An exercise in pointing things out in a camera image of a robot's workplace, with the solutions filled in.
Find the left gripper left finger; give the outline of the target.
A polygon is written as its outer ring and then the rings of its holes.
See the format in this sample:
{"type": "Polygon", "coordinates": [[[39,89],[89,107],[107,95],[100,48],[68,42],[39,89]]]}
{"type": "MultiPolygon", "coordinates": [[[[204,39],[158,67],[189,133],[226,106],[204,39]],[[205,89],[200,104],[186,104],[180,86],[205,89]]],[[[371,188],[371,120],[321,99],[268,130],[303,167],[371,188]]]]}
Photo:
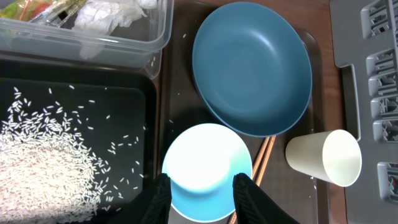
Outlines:
{"type": "Polygon", "coordinates": [[[171,202],[170,177],[159,174],[147,189],[107,224],[168,224],[171,202]]]}

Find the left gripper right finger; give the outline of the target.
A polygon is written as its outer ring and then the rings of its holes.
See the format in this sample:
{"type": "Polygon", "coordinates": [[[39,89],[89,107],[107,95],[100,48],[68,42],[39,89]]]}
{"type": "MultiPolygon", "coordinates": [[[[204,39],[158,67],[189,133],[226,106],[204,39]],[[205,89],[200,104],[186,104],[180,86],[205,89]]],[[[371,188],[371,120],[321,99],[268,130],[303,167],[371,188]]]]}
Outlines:
{"type": "Polygon", "coordinates": [[[244,173],[234,176],[233,197],[238,224],[299,224],[244,173]]]}

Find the light blue small bowl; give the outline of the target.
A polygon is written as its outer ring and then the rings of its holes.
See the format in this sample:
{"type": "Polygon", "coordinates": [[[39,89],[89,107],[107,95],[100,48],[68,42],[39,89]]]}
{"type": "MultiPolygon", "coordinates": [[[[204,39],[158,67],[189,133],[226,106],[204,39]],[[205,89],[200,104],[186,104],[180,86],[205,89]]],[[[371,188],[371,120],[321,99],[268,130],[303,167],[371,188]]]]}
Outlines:
{"type": "Polygon", "coordinates": [[[211,223],[235,211],[233,179],[252,176],[248,147],[233,130],[214,123],[182,132],[169,146],[162,172],[171,179],[171,206],[184,218],[211,223]]]}

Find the white cup green inside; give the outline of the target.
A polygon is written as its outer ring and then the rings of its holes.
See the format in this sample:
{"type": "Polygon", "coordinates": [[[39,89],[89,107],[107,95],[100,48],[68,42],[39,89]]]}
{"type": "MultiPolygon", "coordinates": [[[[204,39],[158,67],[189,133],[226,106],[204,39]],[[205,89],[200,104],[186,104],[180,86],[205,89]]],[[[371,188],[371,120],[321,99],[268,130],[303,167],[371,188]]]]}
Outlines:
{"type": "Polygon", "coordinates": [[[362,168],[357,140],[342,129],[295,137],[285,157],[294,170],[340,187],[353,185],[362,168]]]}

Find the yellow green snack wrapper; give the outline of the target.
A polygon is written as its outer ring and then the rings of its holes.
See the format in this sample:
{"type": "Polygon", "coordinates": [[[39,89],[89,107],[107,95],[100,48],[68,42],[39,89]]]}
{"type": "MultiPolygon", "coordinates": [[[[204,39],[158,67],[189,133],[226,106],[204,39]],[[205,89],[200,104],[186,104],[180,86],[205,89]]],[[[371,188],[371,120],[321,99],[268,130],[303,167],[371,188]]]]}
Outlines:
{"type": "Polygon", "coordinates": [[[16,0],[1,8],[1,18],[61,27],[86,0],[16,0]]]}

